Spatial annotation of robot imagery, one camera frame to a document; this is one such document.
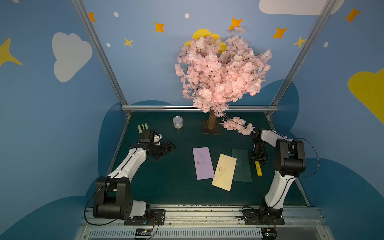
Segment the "cream yellow envelope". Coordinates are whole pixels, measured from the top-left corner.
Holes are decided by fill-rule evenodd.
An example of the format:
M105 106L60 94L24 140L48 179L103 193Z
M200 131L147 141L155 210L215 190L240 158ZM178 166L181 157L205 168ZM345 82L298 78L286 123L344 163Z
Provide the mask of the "cream yellow envelope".
M231 191L234 172L236 168L237 159L220 154L219 161L217 164L217 168L215 171L215 177L212 181L212 186L217 188L226 190L228 192Z

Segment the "right aluminium frame post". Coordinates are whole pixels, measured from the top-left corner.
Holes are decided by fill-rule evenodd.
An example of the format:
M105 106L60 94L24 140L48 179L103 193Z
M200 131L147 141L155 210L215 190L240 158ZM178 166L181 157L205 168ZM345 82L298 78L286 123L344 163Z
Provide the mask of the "right aluminium frame post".
M330 0L326 1L322 11L320 12L316 22L314 23L307 40L304 42L304 45L301 47L301 50L299 51L291 69L289 70L287 76L285 77L283 83L281 84L280 88L278 89L275 97L273 98L271 102L271 109L277 109L280 101L282 100L284 94L288 90L290 84L292 83L294 77L298 73L300 67L304 63L307 55L311 51L311 48L313 47L315 41L317 40L318 36L320 35L321 31L323 30L324 26L326 25L327 21L329 20L330 16L332 15L331 12L336 4L336 0Z

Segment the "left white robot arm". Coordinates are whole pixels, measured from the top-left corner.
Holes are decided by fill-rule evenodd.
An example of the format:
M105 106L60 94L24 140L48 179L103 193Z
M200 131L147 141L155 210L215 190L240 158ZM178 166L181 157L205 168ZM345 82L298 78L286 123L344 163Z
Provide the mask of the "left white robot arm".
M91 197L94 201L94 218L113 221L152 220L150 205L133 199L131 182L148 157L159 160L174 149L176 145L171 141L163 141L160 133L143 130L139 141L130 147L118 167L108 176L96 180L95 193Z

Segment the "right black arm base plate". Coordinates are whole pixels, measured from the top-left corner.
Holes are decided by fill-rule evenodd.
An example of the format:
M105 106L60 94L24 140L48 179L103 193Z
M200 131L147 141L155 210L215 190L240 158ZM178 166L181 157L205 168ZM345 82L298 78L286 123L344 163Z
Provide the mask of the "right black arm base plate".
M270 209L270 210L255 210L244 209L241 210L246 225L285 225L283 218L283 209Z

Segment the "right small circuit board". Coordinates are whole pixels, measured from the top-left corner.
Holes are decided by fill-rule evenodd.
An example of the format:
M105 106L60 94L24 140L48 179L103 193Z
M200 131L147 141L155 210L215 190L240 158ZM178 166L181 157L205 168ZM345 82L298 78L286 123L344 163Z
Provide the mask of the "right small circuit board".
M277 230L275 228L262 228L262 240L276 240Z

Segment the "dark green envelope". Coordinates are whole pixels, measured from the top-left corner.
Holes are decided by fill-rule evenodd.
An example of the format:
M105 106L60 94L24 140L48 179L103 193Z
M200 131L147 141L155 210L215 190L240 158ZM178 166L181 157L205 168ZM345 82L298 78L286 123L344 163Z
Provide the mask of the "dark green envelope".
M248 151L232 149L232 157L237 159L233 180L251 183L252 175Z

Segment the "purple envelope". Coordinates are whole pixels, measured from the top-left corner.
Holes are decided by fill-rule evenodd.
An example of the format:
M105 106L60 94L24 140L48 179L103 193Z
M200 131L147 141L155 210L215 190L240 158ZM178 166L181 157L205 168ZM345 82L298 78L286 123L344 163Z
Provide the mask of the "purple envelope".
M209 148L193 148L193 155L197 180L213 179L215 173Z

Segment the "aluminium mounting rail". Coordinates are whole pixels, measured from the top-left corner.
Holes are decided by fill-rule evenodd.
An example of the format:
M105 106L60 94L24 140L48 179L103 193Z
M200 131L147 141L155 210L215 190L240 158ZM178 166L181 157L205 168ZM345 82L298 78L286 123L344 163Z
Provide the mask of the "aluminium mounting rail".
M333 234L319 208L285 207L285 225L246 225L241 210L255 209L236 205L153 205L166 210L163 226L125 226L123 220L104 225L87 209L87 221L80 224L76 240L261 240L262 228L275 228L276 240L332 240ZM148 228L150 238L135 238L135 230Z

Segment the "small circuit board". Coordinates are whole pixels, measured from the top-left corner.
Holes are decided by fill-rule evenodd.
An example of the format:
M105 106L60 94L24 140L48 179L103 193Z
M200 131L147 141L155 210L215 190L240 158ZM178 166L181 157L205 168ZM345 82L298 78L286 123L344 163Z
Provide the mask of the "small circuit board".
M150 238L153 235L153 231L148 228L138 228L135 230L135 238Z
M262 240L276 240L277 230L275 228L262 228Z

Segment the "green toy garden rake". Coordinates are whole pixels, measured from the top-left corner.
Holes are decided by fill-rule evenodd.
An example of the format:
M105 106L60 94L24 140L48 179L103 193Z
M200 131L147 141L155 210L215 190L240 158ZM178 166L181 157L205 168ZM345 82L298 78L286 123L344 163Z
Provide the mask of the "green toy garden rake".
M139 134L142 134L143 130L148 130L148 129L149 129L149 127L148 127L147 123L138 125L138 132L139 132Z

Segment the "yellow glue stick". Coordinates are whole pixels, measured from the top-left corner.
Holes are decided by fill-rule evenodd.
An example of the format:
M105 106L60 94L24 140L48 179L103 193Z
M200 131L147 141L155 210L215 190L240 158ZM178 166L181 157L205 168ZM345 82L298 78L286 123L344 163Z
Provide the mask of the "yellow glue stick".
M258 175L258 177L262 177L262 176L263 176L263 173L262 173L262 169L261 169L261 164L260 164L260 162L255 161L255 166L256 166L256 170L257 170L257 175Z

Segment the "silver tin can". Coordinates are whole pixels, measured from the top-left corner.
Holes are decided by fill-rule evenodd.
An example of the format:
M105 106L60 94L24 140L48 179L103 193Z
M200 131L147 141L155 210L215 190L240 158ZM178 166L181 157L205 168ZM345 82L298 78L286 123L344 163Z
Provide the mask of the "silver tin can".
M175 129L181 129L183 127L183 118L181 116L175 116L173 118L173 126Z

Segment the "fallen pink blossom branch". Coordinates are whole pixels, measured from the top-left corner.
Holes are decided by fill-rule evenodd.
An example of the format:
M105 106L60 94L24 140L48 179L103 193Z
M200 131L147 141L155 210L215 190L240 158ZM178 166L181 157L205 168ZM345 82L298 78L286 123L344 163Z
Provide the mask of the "fallen pink blossom branch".
M250 135L255 129L253 124L247 124L246 121L240 117L233 117L230 119L224 117L220 125L228 131L237 131L244 136Z

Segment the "left aluminium frame post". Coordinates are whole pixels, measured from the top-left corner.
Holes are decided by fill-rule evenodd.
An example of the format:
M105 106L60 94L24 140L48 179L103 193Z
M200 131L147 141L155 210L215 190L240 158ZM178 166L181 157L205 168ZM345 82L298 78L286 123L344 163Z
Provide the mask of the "left aluminium frame post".
M127 100L123 94L122 88L119 84L119 81L116 77L116 74L114 73L112 66L110 64L110 61L108 60L108 57L106 55L105 50L103 49L102 43L96 33L95 27L93 25L93 22L91 21L91 18L87 12L86 6L81 0L72 0L72 3L75 7L75 10L80 17L83 26L97 52L97 55L104 67L104 70L112 84L112 87L115 90L115 93L121 103L122 106L127 105Z

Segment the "left small circuit board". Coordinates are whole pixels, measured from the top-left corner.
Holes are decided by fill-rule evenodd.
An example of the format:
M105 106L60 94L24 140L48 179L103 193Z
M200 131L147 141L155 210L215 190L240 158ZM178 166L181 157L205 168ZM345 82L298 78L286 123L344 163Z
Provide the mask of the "left small circuit board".
M135 230L135 238L150 238L153 235L153 231L148 228L138 228Z

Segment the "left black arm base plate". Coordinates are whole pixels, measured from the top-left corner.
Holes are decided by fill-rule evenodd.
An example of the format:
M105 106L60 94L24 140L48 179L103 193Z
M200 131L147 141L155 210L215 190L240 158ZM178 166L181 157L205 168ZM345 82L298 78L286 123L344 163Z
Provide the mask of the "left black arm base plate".
M166 210L154 209L146 210L142 217L131 217L125 220L125 226L144 226L144 225L155 225L163 226L165 224Z

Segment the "aluminium frame post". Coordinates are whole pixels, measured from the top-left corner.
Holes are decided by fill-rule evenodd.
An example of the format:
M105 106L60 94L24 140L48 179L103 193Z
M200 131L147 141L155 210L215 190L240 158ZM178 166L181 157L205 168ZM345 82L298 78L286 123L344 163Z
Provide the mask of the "aluminium frame post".
M330 0L326 1L322 11L320 12L316 22L314 23L307 40L304 42L304 45L301 47L301 50L299 51L291 69L289 70L287 76L285 77L283 83L281 84L280 88L278 89L275 97L273 98L271 102L271 109L277 109L280 101L282 100L284 94L288 90L290 84L292 83L294 77L298 73L300 67L304 63L307 55L311 51L311 48L313 47L315 41L317 40L318 36L320 35L321 31L323 30L324 26L326 25L327 21L329 20L330 16L332 15L331 12L336 4L336 0Z
M106 55L105 50L103 49L102 43L96 33L95 27L93 25L93 22L91 21L91 18L87 12L86 6L81 0L72 0L72 3L75 7L75 10L80 17L83 26L97 52L97 55L104 67L104 70L112 84L112 87L115 90L115 93L121 103L122 106L127 105L127 100L123 94L122 88L119 84L119 81L116 77L116 74L114 73L112 66L110 64L110 61L108 60L108 57Z

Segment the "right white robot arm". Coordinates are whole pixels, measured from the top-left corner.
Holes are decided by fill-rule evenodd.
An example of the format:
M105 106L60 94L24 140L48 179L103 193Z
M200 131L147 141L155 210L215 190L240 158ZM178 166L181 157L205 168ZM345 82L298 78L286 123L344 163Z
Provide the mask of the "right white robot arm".
M271 187L264 197L259 216L277 216L283 212L284 200L292 183L306 170L304 143L301 140L286 138L273 130L253 131L254 148L250 161L261 172L262 164L269 160L266 145L275 149L273 165L275 175Z

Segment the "pink cherry blossom tree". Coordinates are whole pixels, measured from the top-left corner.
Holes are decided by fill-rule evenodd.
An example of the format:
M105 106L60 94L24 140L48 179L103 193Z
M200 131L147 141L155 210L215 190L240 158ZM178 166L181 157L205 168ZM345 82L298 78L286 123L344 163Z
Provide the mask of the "pink cherry blossom tree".
M222 119L230 103L260 92L273 56L271 50L254 53L241 35L246 31L243 27L230 31L232 36L225 42L212 35L192 38L181 48L175 65L183 96L195 108Z

